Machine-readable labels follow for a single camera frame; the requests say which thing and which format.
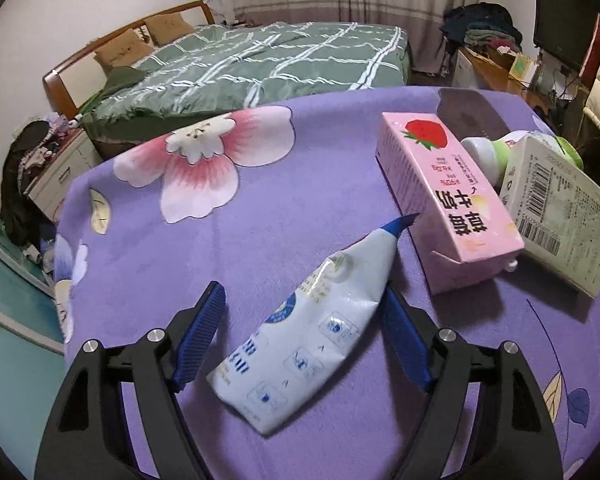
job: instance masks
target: barcode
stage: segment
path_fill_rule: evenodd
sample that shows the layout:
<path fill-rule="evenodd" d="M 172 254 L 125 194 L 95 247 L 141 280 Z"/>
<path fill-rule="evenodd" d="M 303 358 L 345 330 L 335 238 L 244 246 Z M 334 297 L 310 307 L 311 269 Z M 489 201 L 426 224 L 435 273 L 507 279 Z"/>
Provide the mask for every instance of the barcode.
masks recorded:
<path fill-rule="evenodd" d="M 532 220 L 529 220 L 526 216 L 523 216 L 520 219 L 518 231 L 523 238 L 538 244 L 543 249 L 549 251 L 553 256 L 558 255 L 558 251 L 560 250 L 560 238 L 554 236 L 551 231 L 546 229 L 543 225 L 537 224 Z"/>
<path fill-rule="evenodd" d="M 526 201 L 526 208 L 534 215 L 542 218 L 546 197 L 549 192 L 549 178 L 551 173 L 547 168 L 534 164 L 534 172 L 531 174 L 531 186 L 529 189 L 529 198 Z"/>

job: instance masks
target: dark clothing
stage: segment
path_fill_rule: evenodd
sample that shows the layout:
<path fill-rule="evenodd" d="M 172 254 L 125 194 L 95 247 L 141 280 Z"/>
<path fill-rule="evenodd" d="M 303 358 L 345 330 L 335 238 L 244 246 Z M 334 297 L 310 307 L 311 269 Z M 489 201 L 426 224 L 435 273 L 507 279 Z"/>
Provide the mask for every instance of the dark clothing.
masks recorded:
<path fill-rule="evenodd" d="M 467 30 L 496 30 L 514 38 L 516 44 L 522 43 L 522 34 L 513 26 L 509 11 L 499 4 L 468 5 L 456 7 L 444 15 L 445 23 L 440 30 L 447 38 L 446 50 L 453 54 L 464 42 Z"/>
<path fill-rule="evenodd" d="M 2 167 L 0 218 L 9 240 L 19 247 L 30 242 L 39 248 L 40 225 L 50 223 L 37 206 L 18 189 L 20 159 L 39 145 L 48 131 L 49 123 L 46 121 L 29 123 L 13 141 Z"/>

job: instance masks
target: purple tablecloth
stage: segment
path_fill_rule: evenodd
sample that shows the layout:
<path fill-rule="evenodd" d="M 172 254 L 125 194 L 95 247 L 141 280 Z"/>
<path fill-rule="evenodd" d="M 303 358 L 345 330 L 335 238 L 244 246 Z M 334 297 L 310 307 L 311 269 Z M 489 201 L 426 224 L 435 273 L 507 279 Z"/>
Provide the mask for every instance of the purple tablecloth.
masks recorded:
<path fill-rule="evenodd" d="M 536 122 L 519 97 L 452 89 L 342 92 L 282 105 L 292 111 L 293 148 L 273 164 L 238 167 L 236 195 L 204 218 L 167 223 L 163 179 L 131 187 L 116 177 L 113 161 L 74 181 L 59 228 L 80 260 L 67 360 L 86 339 L 115 346 L 166 326 L 218 280 L 226 287 L 228 315 L 199 380 L 178 396 L 215 478 L 381 479 L 403 452 L 424 398 L 404 377 L 377 321 L 333 380 L 270 438 L 225 406 L 203 378 L 325 256 L 398 214 L 374 160 L 382 111 L 438 113 L 460 137 L 497 137 L 535 129 Z M 106 234 L 91 225 L 90 188 L 110 205 Z M 78 251 L 80 245 L 87 248 Z M 512 274 L 430 298 L 407 234 L 392 276 L 412 305 L 467 341 L 516 341 L 557 408 L 565 471 L 590 454 L 600 439 L 600 295 L 588 300 L 522 259 Z M 129 404 L 132 389 L 125 395 Z M 448 472 L 461 464 L 476 398 L 472 388 Z M 139 464 L 155 473 L 135 403 L 127 410 Z"/>

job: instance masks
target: brown pillow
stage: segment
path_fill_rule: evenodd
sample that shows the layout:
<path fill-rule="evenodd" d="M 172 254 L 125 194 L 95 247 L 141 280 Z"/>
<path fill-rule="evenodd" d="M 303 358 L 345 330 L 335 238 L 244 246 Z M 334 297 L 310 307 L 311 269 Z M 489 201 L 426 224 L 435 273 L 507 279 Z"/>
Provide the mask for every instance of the brown pillow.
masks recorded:
<path fill-rule="evenodd" d="M 171 43 L 182 36 L 195 32 L 189 23 L 182 19 L 179 12 L 173 14 L 157 14 L 144 20 L 149 34 L 154 38 L 154 43 L 158 46 Z"/>
<path fill-rule="evenodd" d="M 96 49 L 96 59 L 105 70 L 110 70 L 117 66 L 131 66 L 153 51 L 153 47 L 147 45 L 129 28 Z"/>

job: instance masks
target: headboard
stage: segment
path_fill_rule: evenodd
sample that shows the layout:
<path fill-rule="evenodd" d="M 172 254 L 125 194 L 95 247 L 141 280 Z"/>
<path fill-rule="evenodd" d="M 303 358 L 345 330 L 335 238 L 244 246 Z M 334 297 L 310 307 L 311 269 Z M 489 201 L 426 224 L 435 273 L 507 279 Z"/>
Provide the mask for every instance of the headboard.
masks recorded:
<path fill-rule="evenodd" d="M 214 23 L 214 17 L 208 5 L 202 0 L 197 0 L 177 7 L 171 7 L 171 9 L 155 12 L 92 41 L 83 49 L 69 56 L 43 77 L 43 85 L 45 86 L 46 94 L 52 107 L 59 114 L 64 114 L 69 119 L 73 118 L 89 97 L 103 88 L 107 81 L 104 70 L 95 59 L 96 49 L 129 28 L 138 32 L 144 27 L 144 20 L 151 16 L 155 16 L 156 14 L 171 14 L 172 12 L 179 12 L 183 20 L 190 25 L 211 25 Z"/>

